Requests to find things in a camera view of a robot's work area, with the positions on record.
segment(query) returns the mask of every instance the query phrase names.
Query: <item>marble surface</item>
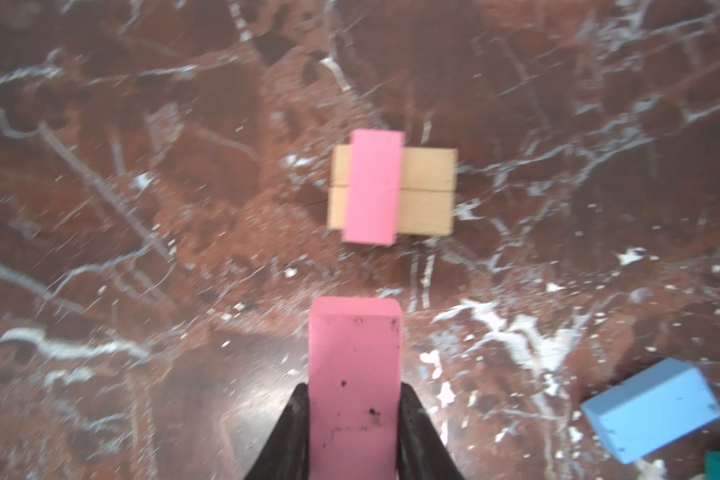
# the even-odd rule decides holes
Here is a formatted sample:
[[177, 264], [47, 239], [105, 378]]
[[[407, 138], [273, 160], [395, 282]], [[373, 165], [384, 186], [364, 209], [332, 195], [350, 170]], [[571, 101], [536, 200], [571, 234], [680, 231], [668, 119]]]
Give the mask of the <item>marble surface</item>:
[[[455, 232], [327, 233], [333, 145], [460, 152]], [[242, 478], [320, 295], [393, 296], [467, 478], [687, 480], [579, 404], [720, 400], [720, 0], [0, 2], [0, 478]]]

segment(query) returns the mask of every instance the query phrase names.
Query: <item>tan wooden block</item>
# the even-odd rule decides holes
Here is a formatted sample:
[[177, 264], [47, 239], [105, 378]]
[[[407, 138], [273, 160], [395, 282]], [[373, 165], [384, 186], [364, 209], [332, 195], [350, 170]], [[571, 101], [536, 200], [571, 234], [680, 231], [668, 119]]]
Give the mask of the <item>tan wooden block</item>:
[[[328, 229], [344, 228], [348, 187], [328, 189]], [[398, 204], [399, 234], [446, 236], [453, 233], [454, 193], [401, 190]]]
[[[456, 191], [458, 151], [452, 148], [406, 147], [403, 149], [401, 190]], [[349, 184], [350, 146], [333, 149], [331, 186]]]

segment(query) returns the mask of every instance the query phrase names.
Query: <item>pink block on wooden blocks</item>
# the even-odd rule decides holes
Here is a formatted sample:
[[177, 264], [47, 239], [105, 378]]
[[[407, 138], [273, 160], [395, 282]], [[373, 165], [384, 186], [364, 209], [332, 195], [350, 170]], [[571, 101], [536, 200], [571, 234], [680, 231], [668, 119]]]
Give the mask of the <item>pink block on wooden blocks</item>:
[[394, 244], [404, 141], [399, 131], [352, 132], [345, 242]]
[[309, 480], [394, 480], [403, 316], [394, 299], [309, 310]]

